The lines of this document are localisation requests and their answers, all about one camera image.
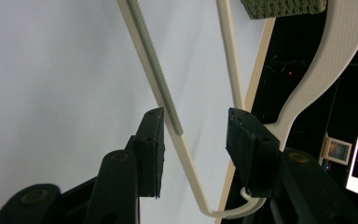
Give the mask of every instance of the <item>plastic hanger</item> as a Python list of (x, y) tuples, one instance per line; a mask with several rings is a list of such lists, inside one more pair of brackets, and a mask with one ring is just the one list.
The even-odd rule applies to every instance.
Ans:
[[(117, 1), (158, 105), (166, 108), (168, 116), (166, 116), (165, 122), (200, 211), (207, 216), (221, 218), (244, 217), (252, 214), (264, 204), (265, 199), (253, 199), (246, 194), (244, 189), (241, 191), (241, 196), (248, 203), (242, 207), (227, 211), (213, 211), (209, 208), (139, 5), (136, 0)], [(216, 0), (216, 2), (225, 42), (234, 106), (244, 108), (241, 73), (235, 52), (229, 1)], [(278, 121), (266, 125), (281, 140), (280, 150), (284, 149), (296, 116), (333, 84), (357, 49), (358, 1), (330, 0), (321, 45), (310, 69), (286, 101)]]

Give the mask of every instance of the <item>green textured fabric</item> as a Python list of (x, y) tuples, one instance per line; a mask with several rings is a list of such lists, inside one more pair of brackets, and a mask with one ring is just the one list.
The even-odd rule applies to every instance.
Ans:
[(323, 12), (326, 0), (241, 0), (252, 20)]

